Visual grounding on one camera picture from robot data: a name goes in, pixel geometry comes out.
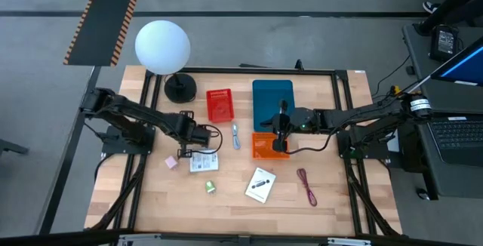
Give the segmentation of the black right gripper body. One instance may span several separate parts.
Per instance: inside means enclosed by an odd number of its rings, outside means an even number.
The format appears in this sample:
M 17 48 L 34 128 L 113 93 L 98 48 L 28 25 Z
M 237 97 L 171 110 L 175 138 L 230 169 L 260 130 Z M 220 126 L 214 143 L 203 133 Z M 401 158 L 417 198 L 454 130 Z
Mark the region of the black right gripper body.
M 318 133 L 320 121 L 314 109 L 295 108 L 290 115 L 291 133 Z

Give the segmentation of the blue plastic bin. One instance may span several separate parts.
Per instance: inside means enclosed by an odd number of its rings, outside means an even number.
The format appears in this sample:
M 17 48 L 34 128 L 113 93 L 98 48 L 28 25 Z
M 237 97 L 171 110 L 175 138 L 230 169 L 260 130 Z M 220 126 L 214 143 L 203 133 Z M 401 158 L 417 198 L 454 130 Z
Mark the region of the blue plastic bin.
M 280 112 L 280 101 L 288 104 L 286 114 L 295 108 L 294 87 L 291 80 L 257 79 L 252 82 L 253 120 L 255 132 L 271 132 L 260 125 Z

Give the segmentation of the red plastic basket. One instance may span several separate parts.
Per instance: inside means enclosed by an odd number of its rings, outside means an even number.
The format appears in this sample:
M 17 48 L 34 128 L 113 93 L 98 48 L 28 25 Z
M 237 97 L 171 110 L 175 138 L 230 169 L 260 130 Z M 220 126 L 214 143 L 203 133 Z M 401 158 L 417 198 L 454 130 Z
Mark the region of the red plastic basket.
M 229 88 L 206 91 L 208 120 L 213 123 L 234 119 L 232 92 Z

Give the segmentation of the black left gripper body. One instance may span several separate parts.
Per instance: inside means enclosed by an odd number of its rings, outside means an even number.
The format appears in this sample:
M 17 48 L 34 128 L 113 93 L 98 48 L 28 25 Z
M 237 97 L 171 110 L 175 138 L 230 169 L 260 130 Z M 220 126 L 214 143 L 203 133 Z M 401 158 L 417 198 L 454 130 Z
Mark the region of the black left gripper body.
M 196 125 L 189 129 L 187 140 L 191 144 L 208 145 L 211 139 L 211 131 L 205 126 Z

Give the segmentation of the black chair leg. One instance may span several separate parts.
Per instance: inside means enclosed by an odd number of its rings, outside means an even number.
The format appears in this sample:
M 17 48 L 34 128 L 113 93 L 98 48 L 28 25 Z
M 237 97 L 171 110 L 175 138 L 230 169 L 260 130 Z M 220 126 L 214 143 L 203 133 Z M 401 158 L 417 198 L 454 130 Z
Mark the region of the black chair leg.
M 29 149 L 7 140 L 0 139 L 0 157 L 3 152 L 15 152 L 17 154 L 25 155 L 29 152 Z

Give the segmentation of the black round lamp base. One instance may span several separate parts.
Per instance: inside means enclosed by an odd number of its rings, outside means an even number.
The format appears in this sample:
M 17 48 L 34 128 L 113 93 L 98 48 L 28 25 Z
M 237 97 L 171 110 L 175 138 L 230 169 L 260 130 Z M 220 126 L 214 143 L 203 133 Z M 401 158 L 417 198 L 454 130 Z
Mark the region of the black round lamp base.
M 137 33 L 134 49 L 148 71 L 167 77 L 165 95 L 171 102 L 188 103 L 195 99 L 194 78 L 180 71 L 191 54 L 189 36 L 180 26 L 167 20 L 149 22 Z

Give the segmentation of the silver aluminium bracket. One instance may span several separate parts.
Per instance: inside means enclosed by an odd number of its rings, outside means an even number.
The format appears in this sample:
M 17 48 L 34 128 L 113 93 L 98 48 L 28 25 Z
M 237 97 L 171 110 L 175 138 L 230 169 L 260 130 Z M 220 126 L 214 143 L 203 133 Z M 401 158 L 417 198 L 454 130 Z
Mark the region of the silver aluminium bracket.
M 135 242 L 155 241 L 160 239 L 162 239 L 162 235 L 158 233 L 120 235 L 116 246 L 133 246 Z
M 354 238 L 328 238 L 327 246 L 372 246 L 371 241 Z

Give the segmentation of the black power device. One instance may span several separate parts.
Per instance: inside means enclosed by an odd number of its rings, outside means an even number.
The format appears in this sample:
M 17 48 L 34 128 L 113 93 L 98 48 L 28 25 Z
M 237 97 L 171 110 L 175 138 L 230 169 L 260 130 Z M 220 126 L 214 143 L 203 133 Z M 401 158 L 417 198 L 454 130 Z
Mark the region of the black power device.
M 458 49 L 459 29 L 455 26 L 438 25 L 431 32 L 429 58 L 445 62 L 451 59 Z

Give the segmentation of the monitor with blue screen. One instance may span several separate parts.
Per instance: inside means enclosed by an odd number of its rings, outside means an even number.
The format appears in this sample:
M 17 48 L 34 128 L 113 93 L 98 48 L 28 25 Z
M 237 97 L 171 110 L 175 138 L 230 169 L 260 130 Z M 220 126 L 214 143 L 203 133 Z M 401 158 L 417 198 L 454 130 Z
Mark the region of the monitor with blue screen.
M 430 74 L 431 79 L 483 86 L 483 36 Z

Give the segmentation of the black aluminium table frame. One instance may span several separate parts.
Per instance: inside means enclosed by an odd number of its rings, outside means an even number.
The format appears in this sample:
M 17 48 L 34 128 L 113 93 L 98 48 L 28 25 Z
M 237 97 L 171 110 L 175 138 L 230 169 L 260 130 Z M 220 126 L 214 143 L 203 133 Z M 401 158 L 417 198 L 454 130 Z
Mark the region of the black aluminium table frame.
M 131 196 L 125 216 L 135 216 L 134 231 L 158 233 L 164 239 L 210 239 L 251 243 L 256 241 L 321 241 L 327 237 L 353 237 L 369 230 L 370 220 L 347 183 L 346 164 L 337 141 L 324 135 L 293 135 L 292 149 L 309 147 L 288 160 L 252 159 L 254 128 L 252 82 L 257 79 L 291 80 L 298 106 L 347 109 L 371 102 L 363 71 L 295 69 L 189 68 L 198 85 L 191 103 L 171 103 L 165 95 L 158 110 L 192 110 L 195 120 L 208 120 L 206 91 L 229 88 L 239 127 L 241 148 L 234 149 L 230 123 L 220 124 L 222 140 L 212 146 L 220 157 L 218 171 L 193 174 L 180 160 L 169 169 L 165 159 L 178 144 L 157 133 L 146 163 L 140 196 Z M 256 168 L 276 175 L 266 203 L 246 196 Z M 213 181 L 214 194 L 205 183 Z

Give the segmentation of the black mat orange striped edges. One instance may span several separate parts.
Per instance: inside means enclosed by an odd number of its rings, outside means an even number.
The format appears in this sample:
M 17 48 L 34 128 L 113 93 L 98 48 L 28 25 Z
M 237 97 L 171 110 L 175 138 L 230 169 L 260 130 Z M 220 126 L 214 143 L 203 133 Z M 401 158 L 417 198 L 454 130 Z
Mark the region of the black mat orange striped edges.
M 137 0 L 88 0 L 63 63 L 116 66 Z

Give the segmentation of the white printed flat pack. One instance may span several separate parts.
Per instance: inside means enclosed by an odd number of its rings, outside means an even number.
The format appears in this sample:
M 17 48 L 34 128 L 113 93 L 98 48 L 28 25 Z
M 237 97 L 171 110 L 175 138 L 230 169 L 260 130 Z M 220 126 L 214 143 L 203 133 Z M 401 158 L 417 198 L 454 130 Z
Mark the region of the white printed flat pack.
M 194 152 L 192 154 L 189 159 L 189 171 L 191 173 L 219 170 L 218 154 L 213 150 L 207 152 Z

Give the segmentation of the white cardboard product box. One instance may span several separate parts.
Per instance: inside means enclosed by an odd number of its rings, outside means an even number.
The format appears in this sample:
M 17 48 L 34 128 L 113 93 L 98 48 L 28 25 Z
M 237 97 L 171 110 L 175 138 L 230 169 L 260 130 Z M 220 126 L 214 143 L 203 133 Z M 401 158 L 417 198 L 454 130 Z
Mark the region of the white cardboard product box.
M 275 179 L 276 175 L 262 168 L 256 168 L 245 190 L 246 196 L 265 204 Z

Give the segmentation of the dark grey side desk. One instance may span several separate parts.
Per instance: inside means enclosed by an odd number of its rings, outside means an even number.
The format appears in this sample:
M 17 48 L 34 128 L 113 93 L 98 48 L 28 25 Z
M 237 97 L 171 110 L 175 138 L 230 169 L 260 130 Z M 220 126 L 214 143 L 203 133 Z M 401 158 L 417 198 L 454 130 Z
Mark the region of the dark grey side desk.
M 418 79 L 440 67 L 440 62 L 429 58 L 429 36 L 419 35 L 412 25 L 404 26 L 402 33 Z M 430 79 L 420 90 L 437 114 L 483 114 L 483 87 Z M 417 130 L 429 167 L 429 176 L 425 179 L 428 191 L 436 196 L 483 199 L 483 168 L 443 162 L 429 126 L 420 125 Z

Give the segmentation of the black laptop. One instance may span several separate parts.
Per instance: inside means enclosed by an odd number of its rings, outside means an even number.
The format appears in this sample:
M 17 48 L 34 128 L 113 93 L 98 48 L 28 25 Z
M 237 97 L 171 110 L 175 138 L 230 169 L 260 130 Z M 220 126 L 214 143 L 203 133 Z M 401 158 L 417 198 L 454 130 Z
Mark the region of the black laptop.
M 483 115 L 434 118 L 428 126 L 443 162 L 483 168 Z

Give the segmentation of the orange plastic basket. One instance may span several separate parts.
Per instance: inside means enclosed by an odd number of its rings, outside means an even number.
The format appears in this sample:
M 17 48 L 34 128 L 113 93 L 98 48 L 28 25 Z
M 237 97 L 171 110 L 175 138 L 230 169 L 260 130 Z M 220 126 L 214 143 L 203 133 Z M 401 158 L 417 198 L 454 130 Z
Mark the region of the orange plastic basket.
M 290 156 L 272 149 L 276 136 L 267 132 L 252 133 L 252 159 L 254 160 L 288 160 Z

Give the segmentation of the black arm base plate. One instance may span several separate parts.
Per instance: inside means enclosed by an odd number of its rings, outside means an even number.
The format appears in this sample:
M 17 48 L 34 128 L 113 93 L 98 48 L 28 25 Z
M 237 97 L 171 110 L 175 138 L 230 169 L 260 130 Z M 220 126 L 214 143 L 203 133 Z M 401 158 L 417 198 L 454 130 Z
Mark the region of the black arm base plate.
M 119 129 L 110 125 L 103 137 L 102 153 L 105 154 L 150 154 L 155 139 L 155 127 L 144 128 L 144 138 L 141 143 L 130 143 L 122 136 Z
M 337 145 L 340 157 L 350 159 L 389 160 L 401 151 L 398 131 L 378 137 L 360 137 L 353 129 L 340 131 L 337 133 Z

